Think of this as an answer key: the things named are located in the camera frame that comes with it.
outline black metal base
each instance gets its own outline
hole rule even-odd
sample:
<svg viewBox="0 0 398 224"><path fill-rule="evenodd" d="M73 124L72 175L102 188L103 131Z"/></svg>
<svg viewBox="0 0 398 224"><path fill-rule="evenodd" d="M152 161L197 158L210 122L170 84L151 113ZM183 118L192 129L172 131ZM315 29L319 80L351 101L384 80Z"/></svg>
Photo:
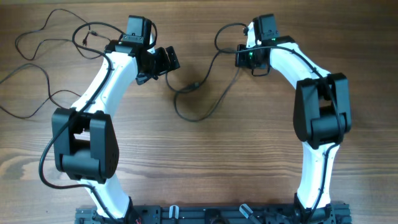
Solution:
<svg viewBox="0 0 398 224"><path fill-rule="evenodd" d="M329 218L316 224L351 224L349 205L331 205ZM178 219L169 218L169 207L134 206L142 218L142 224L253 224L239 211L239 207L180 207ZM293 204L253 206L254 216L262 224L296 224ZM75 224L112 223L111 220L96 218L96 207L76 209Z"/></svg>

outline black cable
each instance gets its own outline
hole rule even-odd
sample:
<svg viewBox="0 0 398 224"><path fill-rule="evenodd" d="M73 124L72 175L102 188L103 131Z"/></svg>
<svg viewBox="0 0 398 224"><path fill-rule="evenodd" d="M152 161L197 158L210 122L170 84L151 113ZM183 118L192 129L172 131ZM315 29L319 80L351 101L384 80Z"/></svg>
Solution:
<svg viewBox="0 0 398 224"><path fill-rule="evenodd" d="M71 90L58 90L58 91L56 91L55 93L52 93L51 94L51 97L53 97L54 95L56 95L57 93L60 93L60 92L63 92L63 91L65 91L65 92L69 92L69 93L73 93L73 94L75 94L76 96L80 96L79 94L77 94L77 93L75 93L74 91L71 91ZM10 111L8 111L7 109L5 109L3 106L1 106L0 105L0 109L2 109L4 112L6 112L7 114L9 114L9 115L11 115L11 116L13 116L13 117L15 117L15 118L19 118L19 119L27 119L27 118L31 118L31 117L33 117L33 115L35 115L42 107L43 107L43 105L48 101L50 99L50 97L47 97L47 99L31 114L31 115L27 115L27 116L19 116L19 115L15 115L15 114L13 114L13 113L11 113Z"/></svg>
<svg viewBox="0 0 398 224"><path fill-rule="evenodd" d="M267 66L267 73L261 74L261 75L255 75L254 74L254 69L251 70L251 75L254 77L264 77L267 76L269 74L269 72L271 71L271 66Z"/></svg>
<svg viewBox="0 0 398 224"><path fill-rule="evenodd" d="M147 47L147 50L149 50L149 49L155 47L156 40L157 40L157 28L156 28L156 25L155 25L154 22L152 23L152 26L153 26L154 29L155 29L155 39L154 39L154 41L153 41L151 44L149 44L149 46Z"/></svg>
<svg viewBox="0 0 398 224"><path fill-rule="evenodd" d="M37 48L36 48L36 50L35 50L35 53L34 53L33 57L31 57L31 58L27 58L27 57L22 53L22 51L19 49L19 42L21 41L21 39L22 39L23 37L25 37L26 35L28 35L28 34L33 34L33 33L40 32L40 31L44 30L44 28L47 26L47 23L48 23L48 21L49 21L49 19L50 19L50 16L51 16L51 15L53 14L53 12L55 12L55 11L65 11L65 12L69 12L70 14L73 14L74 16L76 16L77 18L79 18L79 19L80 19L81 21L83 21L84 23L87 23L87 21L85 21L85 20L82 19L80 16L76 15L75 13L73 13L73 12L71 12L71 11L69 11L69 10L66 10L66 9L54 9L53 11L51 11L51 13L49 14L49 16L47 17L47 19L46 19L46 21L45 21L45 23L44 23L44 25L43 25L42 28L40 28L40 29L38 29L38 30L32 30L32 31L28 31L28 32L25 32L25 33L23 33L23 34L20 34L20 35L15 39L15 43L14 43L14 44L15 44L15 48L16 48L16 50L18 51L18 53L19 53L24 59L26 59L26 60L34 60L35 57L36 57L37 51L39 50L40 46L41 46L44 42L46 42L46 41L67 41L67 42L72 42L72 40L70 40L70 39L45 39L45 40L41 41L41 42L38 44L38 46L37 46ZM88 26L88 30L89 30L89 32L91 32L91 34L92 34L92 32L95 32L95 31L91 31L91 26ZM97 33L96 33L95 36L102 37L102 38L108 39L108 40L110 41L109 38L104 37L104 36L102 36L102 35L98 35ZM88 37L88 33L87 33L87 36L85 37L85 39L83 40L83 43L84 43L84 44L87 43L87 37ZM87 58L87 59L96 59L96 58L100 57L100 55L99 55L99 56L95 56L95 57L87 57L86 55L83 55L83 53L80 51L80 49L79 49L78 47L76 47L76 49L77 49L77 51L79 52L79 54L80 54L82 57L84 57L84 58Z"/></svg>
<svg viewBox="0 0 398 224"><path fill-rule="evenodd" d="M12 114L11 112L9 112L8 110L6 110L3 106L0 105L0 109L2 109L4 112L8 113L9 115L11 115L11 116L13 116L13 117L20 118L20 119L31 118L33 115L36 114L36 112L38 112L38 110L39 110L39 109L44 105L44 103L47 102L48 100L50 100L53 104L57 105L58 107L63 108L63 106L59 105L59 104L52 98L52 96L54 95L54 93L51 94L51 91L50 91L50 78L49 78L49 75L47 74L47 72L46 72L42 67L40 67L40 66L38 66L38 65L35 65L35 64L33 64L33 63L26 63L26 64L21 65L20 67L17 67L17 68L16 68L15 70L13 70L10 74L8 74L5 78L3 78L2 80L0 80L0 85L1 85L3 82L5 82L7 79L9 79L9 78L11 78L12 76L14 76L17 72L21 71L22 69L24 69L24 68L26 68L26 67L30 67L30 66L36 67L36 68L40 69L40 70L43 72L43 74L44 74L44 76L45 76L45 78L46 78L46 80L47 80L47 93L48 93L48 96L49 96L49 97L48 97L48 98L35 110L35 112L34 112L33 114L31 114L30 116L18 116L18 115L14 115L14 114Z"/></svg>
<svg viewBox="0 0 398 224"><path fill-rule="evenodd" d="M93 186L88 185L88 184L75 184L75 185L58 186L58 185L51 184L51 183L50 183L49 181L47 181L47 180L45 179L45 177L44 177L44 169L43 169L43 168L44 168L44 160L45 160L45 157L47 156L47 154L48 154L48 152L49 152L51 146L54 144L54 142L57 140L57 138L62 134L62 132L63 132L69 125L71 125L72 123L74 123L74 122L76 121L76 119L79 117L79 115L81 115L91 104L93 104L94 99L97 97L97 95L100 93L101 89L104 87L104 85L105 85L105 83L107 82L107 80L108 80L108 78L109 78L109 76L110 76L110 74L111 74L111 71L112 71L112 69L113 69L113 68L112 68L112 61L111 61L111 59L110 59L108 56L106 56L105 53L100 52L100 51L95 50L95 49L91 49L91 48L88 48L88 47L84 47L84 46L78 45L78 44L75 42L76 33L77 33L79 30L81 30L82 28L84 28L84 27L86 27L86 26L90 26L90 25L103 25L103 26L107 26L107 27L110 27L110 28L113 28L113 29L117 30L117 31L120 32L121 34L124 34L124 32L121 31L120 29L118 29L117 27L112 26L112 25L109 25L109 24L106 24L106 23L104 23L104 22L88 22L88 23L86 23L86 24L81 25L80 27L78 27L78 28L74 31L74 33L73 33L73 35L72 35L72 42L75 44L75 46L76 46L77 48L80 48L80 49L83 49L83 50L87 50L87 51L90 51L90 52L97 53L98 55L104 57L104 58L106 59L106 61L108 62L108 71L106 72L106 75L105 75L105 77L104 77L104 80L99 84L99 86L98 86L98 88L96 89L96 91L93 93L93 95L90 97L90 99L86 102L86 105L85 105L84 107L82 107L82 109L80 109L80 111L76 112L75 115L73 115L73 116L68 120L68 122L66 122L66 123L53 135L52 139L51 139L51 140L49 141L49 143L46 145L46 147L45 147L45 149L44 149L44 151L43 151L43 154L42 154L42 156L41 156L41 158L40 158L40 162L39 162L39 176L40 176L40 179L41 179L41 181L43 182L43 184L45 184L46 186L51 187L51 188L53 188L53 189L72 189L72 188L77 188L77 187L86 187L86 188L90 189L91 192L93 193L93 195L95 196L95 198L97 199L98 203L100 204L101 208L104 210L104 212L107 214L107 216L112 220L112 222L114 222L114 223L119 223L119 222L117 221L117 219L115 219L115 218L112 216L112 214L108 211L108 209L106 208L105 204L103 203L103 201L101 200L100 196L98 195L97 191L95 190L95 188L94 188Z"/></svg>
<svg viewBox="0 0 398 224"><path fill-rule="evenodd" d="M218 51L220 51L221 53L230 54L229 51L227 51L227 50L225 50L225 49L220 49L220 48L218 47L218 45L217 45L218 36L219 36L219 34L220 34L223 30L225 30L226 28L232 27L232 26L244 26L244 32L247 32L246 30L248 30L248 26L247 26L246 24L244 24L244 23L241 23L241 22L235 22L235 23L232 23L232 24L227 24L227 25L223 26L220 30L218 30L218 32L217 32L217 34L216 34L216 37L214 38L214 46L215 46L216 49L217 49Z"/></svg>
<svg viewBox="0 0 398 224"><path fill-rule="evenodd" d="M201 82L195 82L195 83L193 83L193 84L191 84L191 85L186 86L185 88L182 88L181 90L176 90L176 89L174 89L174 88L170 85L169 79L168 79L168 76L167 76L167 73L166 73L166 77L165 77L166 84L167 84L167 86L168 86L172 91L175 92L174 99L173 99L174 110L175 110L175 112L177 113L177 115L178 115L180 118L184 119L185 121L189 121L189 122L198 122L198 121L203 121L204 119L209 118L209 117L216 111L216 109L217 109L217 107L219 106L219 104L221 103L222 99L225 97L225 95L227 94L227 92L229 91L229 89L230 89L230 88L234 85L234 83L236 82L236 78L237 78L238 73L239 73L239 68L238 68L238 70L236 71L236 74L235 74L234 78L231 80L231 82L229 83L229 85L227 86L227 88L224 90L223 94L221 94L221 96L218 98L218 100L216 101L216 103L214 104L214 106L213 106L212 108L210 108L210 110L209 110L205 115L203 115L201 118L197 118L197 119L186 118L186 117L184 117L184 116L179 112L178 107L177 107L177 98L178 98L178 96L179 96L180 94L191 93L191 92L193 92L193 91L199 89L199 87L201 87L202 84L204 84L204 83L206 82L207 78L208 78L209 75L210 75L211 68L213 67L213 63L214 63L214 61L216 60L217 56L219 56L220 53L221 53L221 52L218 51L218 52L216 53L216 55L213 57L213 59L211 60L209 69L208 69L208 71L207 71L207 74L205 75L204 79L203 79Z"/></svg>

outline tabletop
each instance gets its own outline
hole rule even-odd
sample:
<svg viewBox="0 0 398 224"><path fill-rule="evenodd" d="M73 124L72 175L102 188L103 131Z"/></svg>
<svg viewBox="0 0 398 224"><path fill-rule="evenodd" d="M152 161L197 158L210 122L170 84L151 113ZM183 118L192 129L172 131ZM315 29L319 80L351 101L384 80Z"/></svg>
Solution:
<svg viewBox="0 0 398 224"><path fill-rule="evenodd" d="M317 65L349 80L352 130L345 135L333 166L332 201L350 204L354 223L398 220L398 14L394 1L150 1L0 6L0 78L27 63L15 38L39 29L52 9L73 11L87 21L125 30L128 15L154 21L158 47L172 45L181 68L169 73L182 88L201 80L216 53L219 28L250 23L274 13L281 35L290 35ZM43 39L70 39L81 21L55 12L42 32L24 37L20 48L31 56ZM117 39L113 30L93 26ZM85 32L78 34L84 38ZM245 43L241 28L225 30L221 47ZM90 37L88 46L103 50L107 41ZM49 74L51 92L84 93L102 58L81 57L70 42L46 42L32 63ZM178 107L197 118L208 111L234 76L233 55L220 55L208 81L181 96ZM302 145L292 123L295 91L277 71L266 77L239 72L220 107L208 119L190 123L173 107L174 92L164 76L132 84L113 118L120 158L116 171L135 205L239 205L292 203L302 172ZM0 85L0 104L28 115L47 97L45 77L27 68ZM69 107L70 93L54 97ZM93 205L83 189L54 190L41 183L38 164L52 137L51 115L44 104L30 119L0 111L0 223L72 223L75 209ZM51 149L45 175L58 185L72 184L59 173Z"/></svg>

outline white arm segment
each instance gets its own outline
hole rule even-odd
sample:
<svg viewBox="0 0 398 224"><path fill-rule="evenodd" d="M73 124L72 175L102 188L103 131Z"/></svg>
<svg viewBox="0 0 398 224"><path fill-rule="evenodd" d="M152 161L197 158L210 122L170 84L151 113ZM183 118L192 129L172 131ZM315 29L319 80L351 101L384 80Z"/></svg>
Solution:
<svg viewBox="0 0 398 224"><path fill-rule="evenodd" d="M114 218L123 218L125 216L127 209L129 208L130 199L129 196L124 193L116 174L106 180L105 184L99 184L95 180L86 179L78 180L78 183L94 186L104 205L106 205L106 208ZM103 217L109 218L101 208L101 205L98 203L94 194L91 193L91 190L88 188L86 188L86 190L97 206L97 213Z"/></svg>
<svg viewBox="0 0 398 224"><path fill-rule="evenodd" d="M106 55L113 63L113 71L111 72L105 86L95 98L94 103L89 106L85 112L95 113L97 111L103 111L105 114L110 114L111 117L113 117L124 92L137 77L137 60L136 58L128 56L128 54L119 52L112 52ZM104 80L107 71L108 61L104 59L104 62L91 85L83 96L72 104L71 108L76 108L77 111L80 111L82 107L86 105L86 102Z"/></svg>
<svg viewBox="0 0 398 224"><path fill-rule="evenodd" d="M137 60L136 58L128 56L128 54L119 52L112 52L106 55L113 63L113 70L105 86L96 97L95 103L87 108L85 112L95 113L97 111L103 111L105 114L110 114L111 117L113 117L124 92L137 77ZM76 110L79 111L86 105L86 102L90 99L100 83L103 81L107 71L108 61L104 59L97 76L95 76L85 94L74 104L72 104L71 108L75 107ZM88 184L94 186L98 192L98 195L101 197L101 200L114 218L123 218L125 216L130 199L121 188L116 174L114 174L110 179L107 179L105 184L99 184L95 180L86 179L81 179L78 182L79 184ZM107 214L101 208L101 205L98 203L95 196L91 193L91 190L86 190L97 206L97 213L108 218Z"/></svg>
<svg viewBox="0 0 398 224"><path fill-rule="evenodd" d="M295 50L307 59L313 67L317 69L320 75L323 77L329 74L328 71L315 65L303 52L299 49L296 43L284 43L279 44L279 47L286 47ZM296 55L282 49L272 49L270 54L270 63L272 68L278 70L284 77L292 84L296 89L297 81L313 78L316 79L318 76L310 70L306 63L304 63ZM318 149L313 149L308 143L303 142L303 171L300 187L297 190L297 197L300 200L304 208L312 208L319 194L319 188L322 181L322 171L324 157L323 154L332 145L324 144L319 146ZM322 194L321 200L317 208L323 208L330 203L329 195L329 184L331 177L331 170L333 167L333 161L335 154L339 146L333 148L330 151L328 158L328 167L326 169L325 189Z"/></svg>

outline wood grain surface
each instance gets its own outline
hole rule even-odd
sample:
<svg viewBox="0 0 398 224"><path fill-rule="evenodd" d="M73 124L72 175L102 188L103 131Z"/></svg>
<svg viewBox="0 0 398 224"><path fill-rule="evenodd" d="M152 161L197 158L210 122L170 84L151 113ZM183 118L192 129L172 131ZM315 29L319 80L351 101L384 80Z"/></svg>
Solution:
<svg viewBox="0 0 398 224"><path fill-rule="evenodd" d="M26 63L14 48L22 32L38 29L54 8L87 21L126 28L128 15L145 16L159 31L157 45L174 46L181 68L170 73L176 88L201 80L216 53L217 30L274 13L282 35L292 36L316 64L349 79L353 128L333 167L333 201L351 206L354 223L398 221L398 4L395 1L185 1L0 6L0 78ZM56 12L46 30L21 41L32 55L45 38L71 38L81 24ZM111 29L93 26L110 38ZM84 33L78 35L83 39ZM240 28L225 30L222 47L245 41ZM89 47L106 41L90 37ZM50 75L51 90L83 93L102 58L86 60L71 43L46 43L34 62ZM206 85L181 97L186 116L205 113L233 78L234 56L215 62ZM0 85L0 103L20 115L46 99L44 76L35 68ZM117 174L136 205L237 205L292 203L300 183L302 147L292 126L294 89L276 71L254 78L242 70L220 108L208 120L189 123L174 112L164 77L132 84L113 119L120 148ZM70 106L76 97L55 97ZM52 137L55 105L20 120L0 111L0 223L72 223L75 209L92 205L86 190L53 190L39 180L39 157ZM45 175L71 184L54 165Z"/></svg>

